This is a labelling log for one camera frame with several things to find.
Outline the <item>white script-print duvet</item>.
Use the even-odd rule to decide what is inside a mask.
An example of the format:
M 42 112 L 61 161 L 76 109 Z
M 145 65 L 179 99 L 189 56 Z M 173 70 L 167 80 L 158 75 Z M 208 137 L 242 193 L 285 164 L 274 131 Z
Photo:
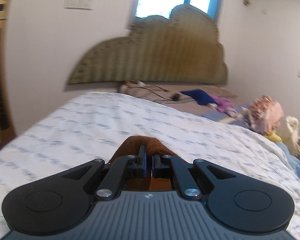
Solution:
M 157 138 L 185 161 L 205 159 L 283 188 L 295 203 L 288 232 L 300 239 L 300 179 L 279 146 L 240 126 L 103 92 L 68 101 L 0 150 L 0 239 L 9 231 L 1 212 L 6 194 L 95 158 L 109 160 L 132 135 Z

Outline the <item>white wall socket plate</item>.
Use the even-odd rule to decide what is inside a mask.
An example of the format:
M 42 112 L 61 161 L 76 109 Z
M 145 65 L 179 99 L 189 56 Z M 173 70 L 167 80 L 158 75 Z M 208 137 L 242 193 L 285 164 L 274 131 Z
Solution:
M 93 0 L 65 0 L 65 9 L 92 10 Z

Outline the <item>yellow cloth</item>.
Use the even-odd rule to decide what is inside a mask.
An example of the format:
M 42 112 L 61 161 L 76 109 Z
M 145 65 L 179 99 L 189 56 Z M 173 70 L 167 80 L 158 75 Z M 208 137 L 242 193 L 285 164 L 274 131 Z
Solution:
M 276 131 L 264 132 L 263 136 L 275 143 L 282 142 L 281 137 L 276 134 Z

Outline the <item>pink crumpled garment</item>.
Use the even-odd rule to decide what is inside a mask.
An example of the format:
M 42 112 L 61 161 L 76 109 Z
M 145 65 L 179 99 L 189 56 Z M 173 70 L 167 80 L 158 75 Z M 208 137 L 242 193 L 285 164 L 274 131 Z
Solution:
M 248 108 L 250 129 L 260 134 L 275 130 L 283 116 L 280 103 L 266 95 L 256 99 Z

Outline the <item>cream fluffy garment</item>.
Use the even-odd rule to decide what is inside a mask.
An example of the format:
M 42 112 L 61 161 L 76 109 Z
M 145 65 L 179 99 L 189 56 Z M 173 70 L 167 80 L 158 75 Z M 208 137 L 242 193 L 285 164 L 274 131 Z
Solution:
M 286 116 L 280 126 L 280 137 L 291 155 L 300 158 L 299 121 L 296 117 Z

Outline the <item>dark blue garment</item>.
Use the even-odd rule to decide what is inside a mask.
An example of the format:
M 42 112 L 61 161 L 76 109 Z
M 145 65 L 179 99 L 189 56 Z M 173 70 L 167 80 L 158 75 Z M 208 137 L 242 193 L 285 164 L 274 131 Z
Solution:
M 216 104 L 212 96 L 210 96 L 209 94 L 207 94 L 205 91 L 201 89 L 181 91 L 181 94 L 191 97 L 194 101 L 198 103 L 198 105 L 201 106 L 207 106 L 208 104 L 211 103 Z

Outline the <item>brown knit sweater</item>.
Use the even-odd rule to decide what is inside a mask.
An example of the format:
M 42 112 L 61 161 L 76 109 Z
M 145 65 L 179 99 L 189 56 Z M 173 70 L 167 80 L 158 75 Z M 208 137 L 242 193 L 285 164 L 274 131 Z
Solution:
M 108 163 L 113 163 L 117 158 L 126 155 L 139 155 L 140 147 L 146 148 L 146 161 L 151 161 L 152 156 L 158 155 L 171 155 L 179 157 L 176 153 L 167 148 L 160 140 L 153 137 L 145 137 L 134 135 L 128 137 L 116 150 Z M 152 178 L 151 171 L 149 170 L 151 164 L 147 164 L 147 176 L 145 178 L 131 178 L 124 182 L 124 190 L 126 191 L 170 191 L 179 190 L 175 178 Z

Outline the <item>olive padded headboard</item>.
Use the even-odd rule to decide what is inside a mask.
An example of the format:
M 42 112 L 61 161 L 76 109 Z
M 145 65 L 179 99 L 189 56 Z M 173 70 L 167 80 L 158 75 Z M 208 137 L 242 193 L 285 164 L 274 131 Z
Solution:
M 217 24 L 187 4 L 174 7 L 169 18 L 141 18 L 128 36 L 87 51 L 67 84 L 127 80 L 226 85 L 228 68 Z

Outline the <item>purple garment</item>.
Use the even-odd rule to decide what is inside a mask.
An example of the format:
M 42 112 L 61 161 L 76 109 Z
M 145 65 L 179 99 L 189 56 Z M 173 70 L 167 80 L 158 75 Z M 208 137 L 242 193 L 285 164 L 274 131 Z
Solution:
M 236 110 L 234 109 L 234 106 L 232 104 L 232 102 L 226 98 L 221 98 L 218 96 L 214 96 L 212 95 L 211 98 L 213 98 L 213 100 L 215 101 L 216 109 L 224 114 L 227 114 L 230 117 L 235 117 L 238 115 L 238 113 L 236 112 Z

